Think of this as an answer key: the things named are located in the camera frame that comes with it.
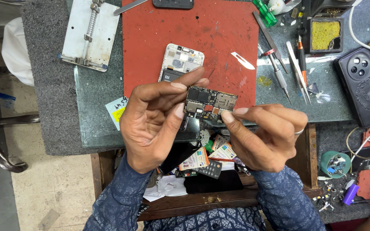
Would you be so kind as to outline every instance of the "screwdriver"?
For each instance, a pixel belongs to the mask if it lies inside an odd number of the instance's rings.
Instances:
[[[305,59],[305,51],[303,50],[302,46],[302,38],[298,36],[298,60],[299,60],[299,68],[301,69],[303,80],[306,83],[306,59]]]
[[[270,26],[274,26],[277,23],[277,20],[275,16],[269,12],[268,7],[262,0],[252,0],[252,3],[258,8],[260,11],[260,17],[262,21],[264,22],[266,28],[269,28]]]
[[[274,52],[275,52],[275,50],[271,49],[269,51],[266,51],[264,53],[264,56],[269,57],[270,62],[272,63],[272,66],[274,68],[274,74],[275,74],[276,80],[278,80],[279,86],[282,88],[282,90],[284,90],[284,93],[285,93],[286,97],[288,98],[289,103],[292,105],[291,99],[289,98],[288,89],[287,89],[288,86],[286,85],[285,78],[282,75],[282,71],[279,69],[279,67],[275,63],[275,60],[273,59],[272,53],[274,53]]]

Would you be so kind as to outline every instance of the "person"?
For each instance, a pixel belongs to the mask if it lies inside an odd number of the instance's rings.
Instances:
[[[132,91],[121,116],[126,145],[115,177],[93,204],[84,231],[135,231],[148,180],[171,150],[184,117],[187,87],[207,87],[203,67],[173,82],[140,85]],[[234,152],[258,182],[257,200],[274,230],[325,230],[301,179],[286,160],[296,154],[295,141],[307,123],[305,113],[279,104],[238,108],[221,113]],[[241,119],[259,125],[254,133]],[[266,230],[259,207],[218,208],[195,215],[144,222],[144,230]]]

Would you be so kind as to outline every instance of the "yellow sponge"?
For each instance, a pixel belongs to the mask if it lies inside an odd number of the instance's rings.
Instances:
[[[339,36],[339,22],[312,22],[312,50],[326,50]]]

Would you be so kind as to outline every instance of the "red rubber mat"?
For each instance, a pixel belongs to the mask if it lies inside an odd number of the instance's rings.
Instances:
[[[123,0],[122,5],[133,0]],[[158,81],[167,45],[203,52],[208,88],[238,95],[236,108],[255,104],[258,29],[252,3],[198,0],[190,10],[157,9],[147,1],[122,13],[124,94]]]

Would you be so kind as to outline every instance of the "blue patterned shirt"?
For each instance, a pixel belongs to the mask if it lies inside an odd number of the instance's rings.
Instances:
[[[84,231],[135,231],[139,206],[152,172],[139,174],[126,155],[115,177],[92,206]],[[218,208],[195,215],[146,221],[145,231],[245,230],[265,231],[259,209],[276,231],[325,230],[310,199],[302,192],[298,174],[285,166],[279,173],[251,172],[258,182],[260,206]]]

